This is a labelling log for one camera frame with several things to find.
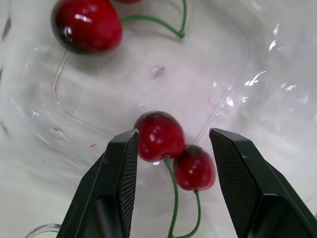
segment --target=water droplet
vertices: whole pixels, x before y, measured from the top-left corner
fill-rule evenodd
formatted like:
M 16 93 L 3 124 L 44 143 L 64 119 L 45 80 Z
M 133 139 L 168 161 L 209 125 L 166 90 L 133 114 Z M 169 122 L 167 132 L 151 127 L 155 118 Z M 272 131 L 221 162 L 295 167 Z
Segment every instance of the water droplet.
M 58 139 L 68 139 L 68 138 L 64 135 L 64 132 L 63 132 L 60 128 L 58 128 L 58 127 L 52 127 L 52 128 L 50 129 L 50 132 L 51 132 L 51 134 L 52 134 L 54 137 L 56 137 L 56 138 L 58 138 Z
M 39 115 L 39 112 L 36 109 L 32 108 L 32 115 L 31 116 L 36 117 L 38 115 Z
M 163 76 L 166 72 L 165 66 L 156 66 L 153 70 L 152 70 L 152 78 L 153 79 L 157 79 L 161 76 Z

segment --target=plastic tray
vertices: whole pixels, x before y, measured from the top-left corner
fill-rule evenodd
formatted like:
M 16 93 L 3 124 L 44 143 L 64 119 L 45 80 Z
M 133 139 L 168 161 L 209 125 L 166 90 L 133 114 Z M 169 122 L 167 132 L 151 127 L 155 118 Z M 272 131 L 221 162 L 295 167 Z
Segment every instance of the plastic tray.
M 0 30 L 11 19 L 0 45 L 1 237 L 61 224 L 107 143 L 152 110 L 174 115 L 187 142 L 211 154 L 211 127 L 250 138 L 317 212 L 314 1 L 189 1 L 183 40 L 131 22 L 120 47 L 98 57 L 59 45 L 50 26 L 54 4 L 0 2 Z M 179 0 L 114 6 L 120 15 L 181 24 Z M 164 165 L 139 160 L 137 180 L 131 237 L 167 236 L 174 198 Z M 201 200 L 196 237 L 235 237 L 218 182 Z M 195 225 L 194 195 L 181 191 L 179 207 L 176 236 Z

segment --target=cherry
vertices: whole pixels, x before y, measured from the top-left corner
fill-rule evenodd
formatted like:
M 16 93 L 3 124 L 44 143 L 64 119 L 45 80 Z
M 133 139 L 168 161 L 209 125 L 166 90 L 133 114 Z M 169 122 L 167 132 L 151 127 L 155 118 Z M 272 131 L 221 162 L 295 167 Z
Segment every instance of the cherry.
M 107 52 L 122 39 L 120 19 L 107 0 L 60 0 L 51 22 L 55 36 L 75 53 Z
M 175 158 L 185 149 L 183 129 L 168 113 L 145 113 L 139 117 L 134 128 L 139 131 L 139 156 L 146 161 Z
M 173 169 L 178 185 L 187 191 L 209 189 L 215 181 L 215 169 L 209 154 L 196 145 L 188 145 L 174 159 Z

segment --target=white surface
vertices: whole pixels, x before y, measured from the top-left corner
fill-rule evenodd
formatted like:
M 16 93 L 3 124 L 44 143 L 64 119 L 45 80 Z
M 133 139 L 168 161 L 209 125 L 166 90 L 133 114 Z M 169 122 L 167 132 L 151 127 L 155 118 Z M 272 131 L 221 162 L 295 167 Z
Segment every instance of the white surface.
M 133 22 L 103 57 L 65 54 L 51 33 L 54 2 L 13 0 L 10 8 L 0 1 L 0 31 L 12 19 L 0 45 L 0 120 L 8 130 L 0 128 L 0 237 L 61 224 L 81 176 L 109 140 L 151 110 L 174 115 L 187 142 L 211 154 L 211 127 L 250 138 L 317 212 L 315 1 L 189 1 L 184 40 Z M 179 0 L 115 6 L 121 15 L 181 23 Z M 218 181 L 201 199 L 195 237 L 236 237 Z M 173 200 L 164 165 L 139 160 L 131 238 L 166 237 Z M 176 236 L 196 223 L 194 195 L 180 191 L 179 207 Z

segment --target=cherry stem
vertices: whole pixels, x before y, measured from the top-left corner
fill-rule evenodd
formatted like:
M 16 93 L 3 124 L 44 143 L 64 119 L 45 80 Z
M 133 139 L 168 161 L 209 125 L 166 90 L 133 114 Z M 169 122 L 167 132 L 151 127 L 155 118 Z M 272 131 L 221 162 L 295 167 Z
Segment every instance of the cherry stem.
M 198 206 L 198 219 L 197 219 L 196 226 L 187 235 L 184 235 L 184 236 L 181 236 L 181 237 L 175 237 L 175 238 L 189 238 L 189 237 L 192 237 L 196 233 L 196 231 L 198 230 L 198 227 L 200 225 L 201 216 L 202 216 L 202 210 L 201 210 L 201 204 L 200 204 L 200 199 L 199 199 L 199 191 L 194 191 L 194 194 L 196 195 L 197 206 Z
M 173 230 L 176 222 L 176 217 L 177 217 L 177 210 L 178 210 L 178 190 L 177 190 L 177 183 L 176 183 L 176 178 L 173 173 L 173 170 L 170 166 L 169 159 L 164 159 L 164 163 L 166 164 L 166 167 L 169 171 L 170 176 L 172 177 L 173 180 L 173 185 L 174 185 L 174 193 L 175 193 L 175 204 L 174 204 L 174 212 L 173 212 L 173 217 L 172 221 L 169 227 L 169 232 L 168 232 L 168 237 L 167 238 L 174 238 L 173 236 Z
M 186 18 L 187 18 L 187 3 L 186 0 L 183 0 L 183 5 L 184 5 L 184 12 L 183 12 L 183 22 L 182 22 L 182 27 L 181 29 L 178 31 L 176 30 L 173 26 L 171 26 L 170 24 L 168 24 L 167 22 L 154 17 L 154 16 L 149 16 L 149 15 L 131 15 L 131 16 L 125 16 L 125 17 L 121 17 L 120 20 L 121 22 L 126 22 L 126 21 L 134 21 L 134 20 L 147 20 L 147 21 L 152 21 L 155 23 L 158 23 L 164 27 L 166 27 L 167 29 L 169 29 L 171 32 L 175 33 L 179 38 L 184 38 L 185 37 L 185 33 L 184 33 L 184 29 L 185 29 L 185 25 L 186 25 Z

